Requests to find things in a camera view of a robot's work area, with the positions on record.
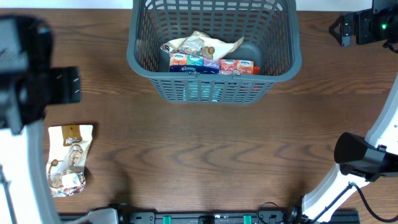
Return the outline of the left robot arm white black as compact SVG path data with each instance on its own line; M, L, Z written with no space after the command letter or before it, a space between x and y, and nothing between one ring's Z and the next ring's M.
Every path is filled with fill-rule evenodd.
M44 166L48 105L80 101L76 67L51 65L48 24L27 15L1 16L1 222L117 223L105 207L85 215L59 215Z

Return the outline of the colourful tissue multipack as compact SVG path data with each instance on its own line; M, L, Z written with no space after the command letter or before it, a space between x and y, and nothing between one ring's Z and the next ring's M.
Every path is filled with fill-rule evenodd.
M209 60L196 55L172 54L170 56L169 72L253 75L254 66L254 62L250 60Z

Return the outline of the grey plastic basket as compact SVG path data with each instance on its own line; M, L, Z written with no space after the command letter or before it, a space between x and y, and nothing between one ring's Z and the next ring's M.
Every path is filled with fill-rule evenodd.
M127 61L169 101L258 101L302 65L294 0L136 0Z

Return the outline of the brown labelled snack pouch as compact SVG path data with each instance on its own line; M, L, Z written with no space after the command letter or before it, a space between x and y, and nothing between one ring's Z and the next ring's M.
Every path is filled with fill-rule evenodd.
M46 174L52 197L80 193L86 187L85 162L93 140L93 126L52 126L48 132L50 150Z

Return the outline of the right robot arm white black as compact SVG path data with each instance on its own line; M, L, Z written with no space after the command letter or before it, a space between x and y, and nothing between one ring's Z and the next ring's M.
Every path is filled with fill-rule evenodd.
M372 1L372 7L340 16L329 33L342 47L382 41L396 53L397 1ZM286 223L328 223L355 192L380 177L397 176L397 84L365 137L345 132L337 140L335 163L320 184L292 207Z

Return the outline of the mint green wipes packet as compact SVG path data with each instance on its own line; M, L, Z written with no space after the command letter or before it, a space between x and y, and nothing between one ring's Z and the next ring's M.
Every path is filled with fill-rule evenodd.
M223 84L210 84L201 83L198 86L197 83L189 83L186 90L183 93L184 100L191 101L209 101L209 102L219 102L221 99L221 92L223 90Z

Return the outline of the orange pasta package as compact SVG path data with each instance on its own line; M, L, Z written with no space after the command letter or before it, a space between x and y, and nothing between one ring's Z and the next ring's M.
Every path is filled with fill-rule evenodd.
M254 75L258 75L259 72L260 72L260 67L259 67L259 66L254 66L254 67L253 67L253 74L254 74Z

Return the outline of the beige paper pouch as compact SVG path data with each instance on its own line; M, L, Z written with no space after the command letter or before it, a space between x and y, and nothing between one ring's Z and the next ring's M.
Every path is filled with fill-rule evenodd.
M178 48L178 52L188 55L201 56L209 60L219 60L234 52L242 43L244 37L236 42L227 43L211 38L208 34L194 31Z
M170 40L160 46L160 49L168 54L174 53L181 44L186 40L186 37Z

